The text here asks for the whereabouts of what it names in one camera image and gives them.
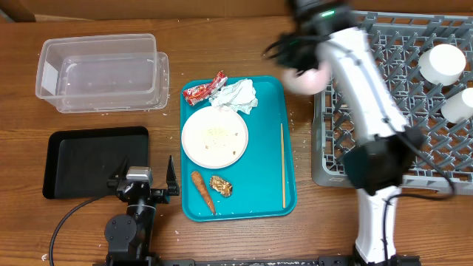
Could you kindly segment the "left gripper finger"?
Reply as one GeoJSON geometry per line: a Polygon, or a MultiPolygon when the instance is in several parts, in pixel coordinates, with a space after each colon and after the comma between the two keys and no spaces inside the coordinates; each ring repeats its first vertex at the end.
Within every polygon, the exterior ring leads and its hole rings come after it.
{"type": "Polygon", "coordinates": [[[169,156],[169,161],[168,161],[168,166],[167,166],[166,185],[167,185],[167,194],[169,196],[180,195],[180,187],[177,183],[177,178],[174,171],[174,161],[171,155],[169,156]]]}
{"type": "Polygon", "coordinates": [[[119,183],[125,176],[129,168],[129,158],[124,157],[119,166],[112,172],[108,178],[108,183],[119,183]]]}

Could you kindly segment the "pink bowl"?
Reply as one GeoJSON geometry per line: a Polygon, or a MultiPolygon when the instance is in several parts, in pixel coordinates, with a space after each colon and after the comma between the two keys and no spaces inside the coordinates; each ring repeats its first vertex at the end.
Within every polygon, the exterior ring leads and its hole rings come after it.
{"type": "Polygon", "coordinates": [[[283,69],[282,84],[285,89],[297,95],[315,95],[328,85],[331,78],[330,65],[324,61],[318,69],[309,69],[301,75],[296,74],[296,69],[283,69]]]}

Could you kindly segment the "pink round plate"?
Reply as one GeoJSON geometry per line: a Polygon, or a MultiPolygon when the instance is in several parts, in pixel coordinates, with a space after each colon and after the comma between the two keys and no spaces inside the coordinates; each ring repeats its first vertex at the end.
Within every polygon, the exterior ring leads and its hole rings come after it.
{"type": "Polygon", "coordinates": [[[186,156],[203,168],[234,164],[248,146],[248,127],[234,110],[207,106],[184,123],[181,144],[186,156]]]}

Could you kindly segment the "white napkin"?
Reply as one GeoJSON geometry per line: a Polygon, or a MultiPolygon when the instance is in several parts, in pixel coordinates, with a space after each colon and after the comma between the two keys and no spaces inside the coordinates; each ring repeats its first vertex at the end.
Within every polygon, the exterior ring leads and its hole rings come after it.
{"type": "Polygon", "coordinates": [[[251,110],[258,106],[256,90],[251,79],[242,79],[236,83],[223,86],[215,92],[209,102],[212,106],[228,107],[235,112],[249,115],[251,110]]]}

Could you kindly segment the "white cup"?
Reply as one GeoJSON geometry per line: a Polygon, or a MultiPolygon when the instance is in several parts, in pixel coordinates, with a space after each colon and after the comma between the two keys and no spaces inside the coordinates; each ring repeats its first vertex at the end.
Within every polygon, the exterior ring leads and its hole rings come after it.
{"type": "Polygon", "coordinates": [[[418,61],[425,80],[444,86],[454,84],[466,67],[466,57],[451,44],[439,44],[423,53],[418,61]]]}
{"type": "Polygon", "coordinates": [[[468,120],[473,114],[473,88],[467,88],[450,97],[441,107],[441,114],[450,123],[468,120]]]}

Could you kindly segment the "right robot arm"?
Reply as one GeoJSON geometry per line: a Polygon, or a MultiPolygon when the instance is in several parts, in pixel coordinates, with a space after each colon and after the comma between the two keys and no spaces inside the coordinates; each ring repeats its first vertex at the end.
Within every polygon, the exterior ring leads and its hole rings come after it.
{"type": "Polygon", "coordinates": [[[404,174],[422,158],[422,131],[408,125],[372,56],[367,32],[345,1],[289,1],[296,29],[271,44],[277,64],[301,77],[323,63],[351,109],[356,146],[343,157],[358,196],[358,236],[349,265],[419,265],[399,256],[393,233],[404,174]]]}

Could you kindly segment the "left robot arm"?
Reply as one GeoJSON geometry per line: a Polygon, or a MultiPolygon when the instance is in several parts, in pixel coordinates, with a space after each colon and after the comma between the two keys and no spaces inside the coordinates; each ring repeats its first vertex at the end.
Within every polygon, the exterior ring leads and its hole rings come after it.
{"type": "Polygon", "coordinates": [[[149,167],[130,166],[128,158],[107,180],[107,186],[127,207],[125,214],[112,217],[104,229],[109,246],[106,265],[162,265],[150,246],[157,205],[169,204],[180,194],[172,157],[167,165],[167,187],[153,188],[152,180],[149,167]]]}

